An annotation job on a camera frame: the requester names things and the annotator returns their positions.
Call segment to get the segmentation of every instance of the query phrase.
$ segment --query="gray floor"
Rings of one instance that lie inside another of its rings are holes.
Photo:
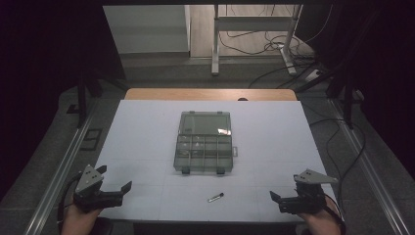
[[[210,75],[210,60],[184,58],[152,58],[123,56],[127,80],[122,81],[130,87],[197,87],[197,88],[247,88],[254,79],[266,72],[283,67],[281,59],[234,59],[221,60],[220,75]],[[264,77],[253,88],[275,88],[290,80],[285,70]],[[300,79],[291,88],[302,84]],[[324,95],[327,82],[323,82],[308,91],[298,94],[309,123],[323,118],[332,118],[333,110]],[[103,130],[103,137],[95,151],[79,151],[69,171],[69,176],[85,165],[94,165],[99,157],[108,134],[119,100],[123,91],[102,81],[104,95],[99,99],[96,115],[91,128]],[[38,146],[30,163],[3,199],[0,205],[0,234],[23,234],[28,222],[55,173],[69,143],[76,131],[77,115],[67,114],[69,105],[76,103],[76,90],[62,94],[60,108],[55,119]],[[360,112],[358,105],[353,107],[353,122],[363,128],[367,142],[366,153],[375,169],[380,173],[385,186],[392,194],[404,221],[410,231],[415,231],[415,182],[404,167],[382,141],[376,131]],[[355,158],[345,135],[337,131],[335,123],[321,123],[311,127],[317,148],[327,173],[337,176],[333,160],[344,171]],[[384,211],[375,197],[366,177],[357,164],[344,181],[343,190],[347,234],[394,234]],[[42,234],[57,234],[56,208],[53,207],[47,218]],[[115,234],[128,234],[124,226],[117,224]]]

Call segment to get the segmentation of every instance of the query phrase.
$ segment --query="white table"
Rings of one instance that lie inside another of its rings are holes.
[[[231,114],[231,173],[185,176],[173,167],[183,111]],[[103,191],[132,180],[123,206],[102,216],[151,221],[292,222],[269,191],[295,197],[294,174],[307,168],[326,174],[298,101],[121,101],[96,166],[107,165]],[[324,191],[334,196],[330,185]],[[208,198],[224,197],[213,203]]]

